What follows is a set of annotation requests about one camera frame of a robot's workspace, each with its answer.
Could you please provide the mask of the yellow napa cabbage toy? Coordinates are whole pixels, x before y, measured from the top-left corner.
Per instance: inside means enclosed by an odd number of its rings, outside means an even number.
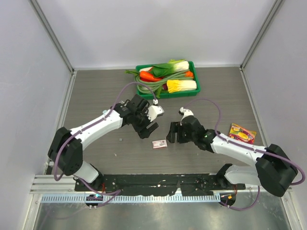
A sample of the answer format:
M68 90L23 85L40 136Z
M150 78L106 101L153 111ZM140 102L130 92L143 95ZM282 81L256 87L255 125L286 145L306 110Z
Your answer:
M166 85L169 93L185 92L197 89L197 83L194 80L168 80Z

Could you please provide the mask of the Fox's candy bag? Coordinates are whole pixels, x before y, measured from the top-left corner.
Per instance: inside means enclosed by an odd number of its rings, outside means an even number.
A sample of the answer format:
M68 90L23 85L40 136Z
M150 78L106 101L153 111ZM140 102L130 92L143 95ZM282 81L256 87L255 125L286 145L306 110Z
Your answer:
M256 131L250 131L243 128L242 126L232 123L228 136L241 142L253 144L255 141L256 134Z

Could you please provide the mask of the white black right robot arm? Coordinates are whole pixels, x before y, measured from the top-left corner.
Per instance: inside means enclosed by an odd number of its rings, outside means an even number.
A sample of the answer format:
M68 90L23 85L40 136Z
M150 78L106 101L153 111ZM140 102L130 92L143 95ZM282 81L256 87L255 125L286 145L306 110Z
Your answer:
M231 139L219 131L205 129L192 115L171 122L166 139L170 143L193 142L201 150L245 163L244 167L226 164L218 172L216 182L222 189L228 189L233 184L253 184L282 197L298 174L298 168L279 146L254 146Z

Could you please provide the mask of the red white staple box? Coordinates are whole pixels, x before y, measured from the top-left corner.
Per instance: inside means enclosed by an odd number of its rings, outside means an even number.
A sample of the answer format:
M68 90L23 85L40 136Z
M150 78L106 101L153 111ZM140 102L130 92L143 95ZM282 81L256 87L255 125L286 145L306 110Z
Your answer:
M152 144L153 144L153 149L160 149L167 147L167 141L165 139L153 141Z

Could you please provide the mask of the green plastic tray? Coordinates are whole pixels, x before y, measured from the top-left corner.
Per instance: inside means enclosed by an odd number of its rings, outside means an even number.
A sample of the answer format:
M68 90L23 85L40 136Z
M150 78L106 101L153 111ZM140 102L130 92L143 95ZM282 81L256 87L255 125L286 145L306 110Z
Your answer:
M136 93L145 99L189 97L201 91L192 61L138 65L132 74L134 81L142 84L136 86Z

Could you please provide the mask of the green bok choy toy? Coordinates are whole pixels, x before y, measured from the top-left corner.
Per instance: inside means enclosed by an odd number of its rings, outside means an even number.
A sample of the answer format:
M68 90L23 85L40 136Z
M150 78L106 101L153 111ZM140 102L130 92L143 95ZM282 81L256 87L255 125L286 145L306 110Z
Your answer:
M177 72L189 70L189 62L186 60L175 60L168 63L154 64L149 72L155 77L164 77Z

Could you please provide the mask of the orange carrot toy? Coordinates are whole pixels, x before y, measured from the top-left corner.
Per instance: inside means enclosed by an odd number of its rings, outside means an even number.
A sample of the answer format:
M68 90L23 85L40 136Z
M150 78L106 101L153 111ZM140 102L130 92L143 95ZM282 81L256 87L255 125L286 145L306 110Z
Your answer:
M153 74L147 71L141 71L139 74L139 77L142 81L146 81L146 82L158 82L163 79L163 78L155 77Z

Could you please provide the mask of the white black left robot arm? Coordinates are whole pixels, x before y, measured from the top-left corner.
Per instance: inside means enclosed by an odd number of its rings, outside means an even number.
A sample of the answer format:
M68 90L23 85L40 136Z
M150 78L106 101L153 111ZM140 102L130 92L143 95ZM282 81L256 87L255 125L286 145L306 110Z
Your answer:
M125 125L132 125L141 139L148 138L158 128L154 120L163 113L157 99L150 104L136 94L131 100L116 103L105 114L82 126L58 129L47 155L64 175L73 175L78 183L97 191L103 185L103 175L83 159L83 151L105 134Z

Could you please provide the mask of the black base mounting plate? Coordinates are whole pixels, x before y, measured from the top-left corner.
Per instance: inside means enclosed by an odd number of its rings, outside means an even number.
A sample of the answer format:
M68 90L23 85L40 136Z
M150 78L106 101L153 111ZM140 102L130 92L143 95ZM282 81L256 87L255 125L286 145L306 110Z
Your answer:
M209 173L188 174L104 174L89 186L96 191L122 196L173 196L178 189L183 196L212 195L217 190L244 190L244 184L231 184Z

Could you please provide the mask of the green long beans toy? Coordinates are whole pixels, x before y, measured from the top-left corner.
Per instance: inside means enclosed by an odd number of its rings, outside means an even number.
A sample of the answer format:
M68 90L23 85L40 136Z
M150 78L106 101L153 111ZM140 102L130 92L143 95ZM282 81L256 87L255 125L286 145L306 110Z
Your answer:
M193 80L195 81L194 74L189 70L181 71L181 72L174 73L172 75L161 77L163 79L158 82L142 81L139 77L140 72L137 72L135 70L134 71L126 70L125 73L132 74L136 82L147 85L147 87L143 85L137 85L137 89L139 92L143 94L151 94L150 90L148 89L150 88L155 93L157 98L159 98L162 93L169 93L167 90L167 85L166 85L168 80Z

